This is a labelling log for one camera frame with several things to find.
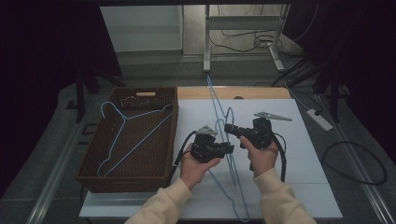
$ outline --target brown woven basket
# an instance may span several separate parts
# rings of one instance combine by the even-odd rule
[[[115,88],[109,102],[126,118],[154,110],[163,112],[123,119],[114,106],[105,104],[105,117],[97,126],[76,180],[93,193],[156,191],[169,186],[177,128],[177,88]],[[139,147],[104,176],[146,136]],[[98,168],[108,158],[113,143],[111,159],[102,165],[98,176]]]

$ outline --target white table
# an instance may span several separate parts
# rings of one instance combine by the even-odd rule
[[[224,112],[228,106],[233,108],[235,125],[252,128],[253,116],[257,112],[268,112],[292,121],[272,120],[273,131],[281,134],[287,142],[286,182],[291,184],[296,198],[305,206],[307,212],[315,219],[332,219],[342,217],[333,197],[318,156],[313,148],[297,104],[291,99],[265,100],[220,100]],[[179,100],[177,135],[175,139],[175,157],[184,139],[194,130],[208,124],[215,126],[216,116],[211,100]],[[230,135],[235,145],[234,159],[242,189],[247,201],[251,219],[260,219],[260,193],[252,181],[253,173],[249,171],[247,152],[239,147],[239,140]],[[280,174],[280,157],[276,162]],[[240,217],[246,217],[239,188],[232,184],[228,163],[224,159],[211,169],[221,185],[235,199],[235,208]],[[81,208],[81,217],[122,217],[134,214],[153,193],[88,193]],[[224,196],[215,180],[207,173],[203,181],[193,190],[194,195],[181,212],[181,219],[236,219],[232,203]]]

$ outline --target beige sleeve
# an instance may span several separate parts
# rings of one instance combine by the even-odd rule
[[[275,168],[253,180],[262,194],[260,206],[265,223],[316,223],[294,197],[291,186],[280,181]]]
[[[181,207],[191,197],[189,188],[179,178],[166,189],[159,189],[126,224],[176,223]]]

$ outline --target white power strip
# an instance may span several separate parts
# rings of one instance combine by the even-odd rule
[[[308,116],[311,117],[311,119],[313,119],[325,132],[331,130],[332,125],[321,115],[315,115],[315,112],[316,111],[314,109],[310,109],[306,111],[306,114],[308,114]]]

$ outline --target human hand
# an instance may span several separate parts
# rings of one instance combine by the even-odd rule
[[[220,163],[220,158],[215,158],[207,163],[201,163],[191,154],[191,144],[187,147],[181,159],[180,179],[189,189],[201,182],[206,171]]]
[[[251,161],[255,177],[275,166],[278,149],[274,141],[266,149],[258,150],[245,136],[240,136],[239,140],[248,151],[247,157]]]

